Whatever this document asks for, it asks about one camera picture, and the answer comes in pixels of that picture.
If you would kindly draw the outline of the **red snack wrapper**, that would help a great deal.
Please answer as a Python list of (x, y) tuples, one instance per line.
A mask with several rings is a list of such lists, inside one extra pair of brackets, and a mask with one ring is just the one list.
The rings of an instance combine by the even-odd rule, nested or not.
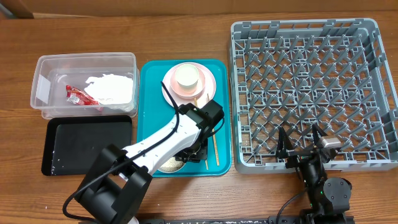
[(99, 105), (100, 103), (88, 95), (86, 92), (75, 88), (74, 86), (67, 85), (67, 101), (75, 105)]

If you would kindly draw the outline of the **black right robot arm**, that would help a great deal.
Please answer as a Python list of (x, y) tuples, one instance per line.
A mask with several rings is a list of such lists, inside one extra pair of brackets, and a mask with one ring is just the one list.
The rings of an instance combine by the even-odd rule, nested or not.
[(347, 217), (350, 209), (352, 184), (350, 181), (327, 176), (324, 163), (334, 159), (341, 149), (341, 141), (328, 135), (317, 124), (312, 125), (313, 144), (302, 151), (294, 151), (293, 145), (283, 128), (275, 157), (285, 159), (286, 168), (294, 168), (304, 182), (304, 190), (293, 196), (278, 211), (276, 223), (282, 223), (282, 212), (291, 202), (303, 194), (308, 195), (310, 208), (300, 211), (296, 223), (354, 223)]

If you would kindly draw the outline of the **grey bowl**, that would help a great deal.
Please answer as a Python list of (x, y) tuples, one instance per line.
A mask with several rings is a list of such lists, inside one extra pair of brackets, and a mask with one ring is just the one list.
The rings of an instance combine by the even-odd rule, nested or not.
[(179, 171), (184, 166), (185, 166), (184, 162), (178, 161), (176, 157), (171, 157), (169, 160), (167, 160), (164, 164), (162, 164), (158, 168), (158, 171), (170, 174)]

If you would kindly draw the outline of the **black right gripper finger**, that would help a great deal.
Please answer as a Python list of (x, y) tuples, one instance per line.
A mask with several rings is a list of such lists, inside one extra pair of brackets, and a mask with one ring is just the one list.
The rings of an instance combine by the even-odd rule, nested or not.
[(276, 152), (287, 152), (289, 150), (293, 150), (293, 145), (290, 142), (290, 139), (285, 132), (284, 128), (280, 127), (279, 128), (279, 134), (278, 134), (278, 143), (277, 143), (277, 150)]
[(321, 137), (326, 136), (326, 132), (322, 130), (317, 123), (312, 124), (313, 142), (316, 146), (321, 146)]

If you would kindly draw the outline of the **white napkin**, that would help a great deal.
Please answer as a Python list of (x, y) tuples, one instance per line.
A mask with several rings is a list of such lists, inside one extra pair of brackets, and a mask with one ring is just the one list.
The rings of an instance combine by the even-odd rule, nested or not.
[(132, 100), (134, 81), (122, 75), (89, 77), (84, 91), (102, 105), (125, 104)]

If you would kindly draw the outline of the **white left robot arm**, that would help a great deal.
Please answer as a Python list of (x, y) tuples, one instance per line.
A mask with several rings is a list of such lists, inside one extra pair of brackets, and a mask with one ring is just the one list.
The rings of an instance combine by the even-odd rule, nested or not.
[(123, 149), (104, 148), (72, 198), (91, 214), (90, 222), (137, 223), (154, 172), (178, 153), (184, 162), (193, 158), (223, 122), (223, 108), (214, 100), (202, 108), (180, 105), (172, 120), (148, 138)]

